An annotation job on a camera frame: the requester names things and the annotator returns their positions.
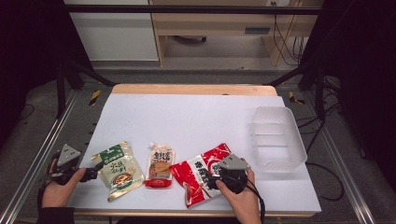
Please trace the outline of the black metal stand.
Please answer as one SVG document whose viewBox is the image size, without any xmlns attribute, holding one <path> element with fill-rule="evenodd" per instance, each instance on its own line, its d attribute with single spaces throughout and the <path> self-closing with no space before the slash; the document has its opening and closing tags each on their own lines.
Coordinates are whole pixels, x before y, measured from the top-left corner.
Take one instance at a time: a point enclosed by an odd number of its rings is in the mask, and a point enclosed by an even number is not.
<svg viewBox="0 0 396 224">
<path fill-rule="evenodd" d="M 71 59 L 61 60 L 56 69 L 56 84 L 57 84 L 57 99 L 58 99 L 58 113 L 57 119 L 66 110 L 66 98 L 65 98 L 65 87 L 64 82 L 67 81 L 73 90 L 81 90 L 84 86 L 84 82 L 80 77 L 80 73 L 85 74 L 100 83 L 114 87 L 116 82 L 113 82 L 105 77 L 97 74 L 92 68 L 88 68 L 81 63 L 78 63 Z"/>
<path fill-rule="evenodd" d="M 315 111 L 318 115 L 318 118 L 321 121 L 324 121 L 325 109 L 323 103 L 323 90 L 325 84 L 325 75 L 324 70 L 319 63 L 302 63 L 293 70 L 289 71 L 286 75 L 279 77 L 269 83 L 266 83 L 266 86 L 276 87 L 297 75 L 303 76 L 298 83 L 298 87 L 301 91 L 307 91 L 313 85 L 316 85 Z"/>
</svg>

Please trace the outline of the black horizontal bar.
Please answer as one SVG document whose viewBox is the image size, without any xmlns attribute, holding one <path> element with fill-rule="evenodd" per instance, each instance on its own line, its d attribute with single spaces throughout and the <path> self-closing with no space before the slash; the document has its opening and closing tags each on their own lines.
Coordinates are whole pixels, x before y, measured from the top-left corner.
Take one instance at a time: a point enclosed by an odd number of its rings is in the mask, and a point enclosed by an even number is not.
<svg viewBox="0 0 396 224">
<path fill-rule="evenodd" d="M 319 15 L 323 11 L 321 7 L 64 5 L 64 8 L 68 12 L 84 13 Z"/>
</svg>

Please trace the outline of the person's left hand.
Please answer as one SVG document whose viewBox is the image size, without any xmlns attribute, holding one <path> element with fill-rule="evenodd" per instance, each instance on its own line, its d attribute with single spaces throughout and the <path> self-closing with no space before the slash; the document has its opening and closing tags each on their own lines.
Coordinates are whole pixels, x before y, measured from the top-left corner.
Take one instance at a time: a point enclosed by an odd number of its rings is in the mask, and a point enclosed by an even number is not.
<svg viewBox="0 0 396 224">
<path fill-rule="evenodd" d="M 85 168 L 79 168 L 65 185 L 48 180 L 44 185 L 39 208 L 66 207 L 85 172 Z"/>
</svg>

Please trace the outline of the translucent plastic container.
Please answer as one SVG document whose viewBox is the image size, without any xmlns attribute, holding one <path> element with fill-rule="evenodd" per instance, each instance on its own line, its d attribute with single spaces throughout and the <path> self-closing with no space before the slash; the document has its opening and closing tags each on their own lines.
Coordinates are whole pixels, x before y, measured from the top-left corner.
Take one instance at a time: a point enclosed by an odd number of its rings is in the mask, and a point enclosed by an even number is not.
<svg viewBox="0 0 396 224">
<path fill-rule="evenodd" d="M 260 106 L 251 120 L 256 162 L 264 172 L 292 172 L 307 160 L 291 110 Z"/>
</svg>

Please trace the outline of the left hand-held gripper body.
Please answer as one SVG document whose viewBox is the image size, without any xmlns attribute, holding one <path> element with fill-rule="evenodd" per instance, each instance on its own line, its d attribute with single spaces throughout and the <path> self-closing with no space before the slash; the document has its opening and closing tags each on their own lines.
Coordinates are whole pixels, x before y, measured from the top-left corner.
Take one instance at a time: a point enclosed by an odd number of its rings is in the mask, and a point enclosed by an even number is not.
<svg viewBox="0 0 396 224">
<path fill-rule="evenodd" d="M 78 170 L 78 162 L 81 152 L 65 144 L 58 150 L 49 165 L 47 179 L 55 181 L 59 185 L 65 185 Z"/>
</svg>

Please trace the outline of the white cabinet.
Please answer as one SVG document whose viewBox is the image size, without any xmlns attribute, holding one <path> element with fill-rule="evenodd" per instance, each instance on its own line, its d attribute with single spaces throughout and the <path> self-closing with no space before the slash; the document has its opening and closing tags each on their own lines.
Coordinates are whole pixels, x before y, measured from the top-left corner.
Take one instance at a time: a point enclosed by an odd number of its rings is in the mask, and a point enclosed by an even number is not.
<svg viewBox="0 0 396 224">
<path fill-rule="evenodd" d="M 158 61 L 149 13 L 71 13 L 91 61 Z"/>
</svg>

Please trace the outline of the person's right hand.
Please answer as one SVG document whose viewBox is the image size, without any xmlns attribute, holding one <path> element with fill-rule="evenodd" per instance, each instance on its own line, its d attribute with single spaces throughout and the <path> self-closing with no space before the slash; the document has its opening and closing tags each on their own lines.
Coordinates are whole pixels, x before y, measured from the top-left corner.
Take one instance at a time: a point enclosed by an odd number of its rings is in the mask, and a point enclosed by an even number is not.
<svg viewBox="0 0 396 224">
<path fill-rule="evenodd" d="M 231 192 L 221 180 L 217 180 L 218 189 L 227 199 L 236 216 L 244 216 L 247 214 L 260 215 L 258 196 L 253 191 L 254 181 L 254 172 L 248 170 L 247 186 L 242 192 L 235 194 Z"/>
</svg>

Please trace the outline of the orange spout pouch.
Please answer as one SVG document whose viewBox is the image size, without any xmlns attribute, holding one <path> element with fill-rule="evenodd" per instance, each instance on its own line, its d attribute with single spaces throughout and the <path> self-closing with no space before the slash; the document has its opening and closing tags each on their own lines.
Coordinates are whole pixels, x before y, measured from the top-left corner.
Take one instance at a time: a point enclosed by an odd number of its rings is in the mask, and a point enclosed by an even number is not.
<svg viewBox="0 0 396 224">
<path fill-rule="evenodd" d="M 165 189 L 172 185 L 170 167 L 175 162 L 175 152 L 168 145 L 150 143 L 145 186 Z"/>
</svg>

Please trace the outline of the aluminium rail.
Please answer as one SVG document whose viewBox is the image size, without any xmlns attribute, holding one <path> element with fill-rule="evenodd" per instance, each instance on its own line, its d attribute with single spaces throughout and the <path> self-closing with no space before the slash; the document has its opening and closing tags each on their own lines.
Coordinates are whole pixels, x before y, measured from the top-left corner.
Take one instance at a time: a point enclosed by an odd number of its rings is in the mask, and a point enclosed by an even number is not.
<svg viewBox="0 0 396 224">
<path fill-rule="evenodd" d="M 307 167 L 313 176 L 314 189 L 322 212 L 318 219 L 327 224 L 377 224 L 364 199 L 342 149 L 332 136 L 332 127 L 340 117 L 341 106 L 333 92 L 323 95 L 325 120 L 315 111 L 315 96 L 303 94 L 309 115 L 299 122 L 307 148 Z"/>
<path fill-rule="evenodd" d="M 12 199 L 3 210 L 0 215 L 0 224 L 13 224 L 15 219 L 18 216 L 18 213 L 21 211 L 21 207 L 23 206 L 28 194 L 30 193 L 33 185 L 36 183 L 36 179 L 39 176 L 39 172 L 44 166 L 48 155 L 51 153 L 52 148 L 64 126 L 66 123 L 70 112 L 72 111 L 74 104 L 78 98 L 79 91 L 71 90 L 66 101 L 65 110 L 57 118 L 45 138 L 45 141 L 41 145 L 40 149 L 35 155 L 33 162 L 31 163 L 28 171 L 26 172 L 22 182 L 18 186 L 15 191 Z"/>
</svg>

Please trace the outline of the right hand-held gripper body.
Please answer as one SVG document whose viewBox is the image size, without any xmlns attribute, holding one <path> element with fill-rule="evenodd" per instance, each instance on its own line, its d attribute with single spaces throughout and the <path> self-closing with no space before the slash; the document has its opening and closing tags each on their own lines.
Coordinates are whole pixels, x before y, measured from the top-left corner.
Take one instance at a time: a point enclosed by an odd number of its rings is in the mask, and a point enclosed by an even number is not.
<svg viewBox="0 0 396 224">
<path fill-rule="evenodd" d="M 218 176 L 231 192 L 239 194 L 248 183 L 249 169 L 250 165 L 245 160 L 230 154 L 219 162 Z"/>
</svg>

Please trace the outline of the black curtain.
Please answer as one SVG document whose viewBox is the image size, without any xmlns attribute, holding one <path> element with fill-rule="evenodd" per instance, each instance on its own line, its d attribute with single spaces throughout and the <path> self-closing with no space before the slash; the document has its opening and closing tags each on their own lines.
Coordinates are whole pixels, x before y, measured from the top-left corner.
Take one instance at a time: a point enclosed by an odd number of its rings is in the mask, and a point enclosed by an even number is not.
<svg viewBox="0 0 396 224">
<path fill-rule="evenodd" d="M 27 93 L 55 79 L 54 37 L 73 60 L 92 64 L 64 0 L 0 0 L 0 147 L 20 119 Z"/>
<path fill-rule="evenodd" d="M 324 0 L 304 60 L 341 82 L 340 103 L 362 149 L 396 192 L 396 0 Z"/>
</svg>

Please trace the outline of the wooden desk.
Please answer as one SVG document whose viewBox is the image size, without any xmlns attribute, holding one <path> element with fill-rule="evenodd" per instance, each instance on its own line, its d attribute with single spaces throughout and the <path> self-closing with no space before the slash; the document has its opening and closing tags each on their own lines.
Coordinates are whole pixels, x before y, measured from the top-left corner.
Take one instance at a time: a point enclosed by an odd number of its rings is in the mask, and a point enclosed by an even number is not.
<svg viewBox="0 0 396 224">
<path fill-rule="evenodd" d="M 148 0 L 152 6 L 321 7 L 324 0 Z M 256 35 L 262 38 L 273 65 L 291 53 L 287 43 L 294 37 L 307 39 L 317 20 L 315 15 L 176 14 L 151 15 L 160 57 L 165 39 L 178 36 Z"/>
</svg>

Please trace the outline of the green and white pouch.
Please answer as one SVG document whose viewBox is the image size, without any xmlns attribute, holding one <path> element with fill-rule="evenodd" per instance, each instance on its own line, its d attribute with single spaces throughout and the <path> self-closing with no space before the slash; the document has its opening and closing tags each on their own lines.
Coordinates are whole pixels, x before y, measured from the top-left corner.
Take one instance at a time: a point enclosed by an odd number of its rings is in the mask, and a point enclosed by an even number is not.
<svg viewBox="0 0 396 224">
<path fill-rule="evenodd" d="M 145 177 L 128 142 L 120 142 L 92 156 L 94 165 L 103 167 L 98 174 L 109 189 L 107 200 L 112 202 L 124 194 L 142 187 Z"/>
</svg>

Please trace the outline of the red and white pouch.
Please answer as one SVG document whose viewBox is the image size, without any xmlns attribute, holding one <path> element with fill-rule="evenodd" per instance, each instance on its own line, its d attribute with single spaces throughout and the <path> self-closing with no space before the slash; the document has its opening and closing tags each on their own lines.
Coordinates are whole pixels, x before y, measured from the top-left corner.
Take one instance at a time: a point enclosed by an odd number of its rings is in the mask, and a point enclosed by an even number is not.
<svg viewBox="0 0 396 224">
<path fill-rule="evenodd" d="M 231 150 L 228 146 L 221 143 L 207 152 L 170 167 L 173 177 L 185 190 L 184 198 L 187 207 L 220 195 L 218 189 L 207 187 L 208 179 L 205 177 L 203 169 L 208 170 L 212 175 L 217 175 L 219 162 L 230 154 Z"/>
</svg>

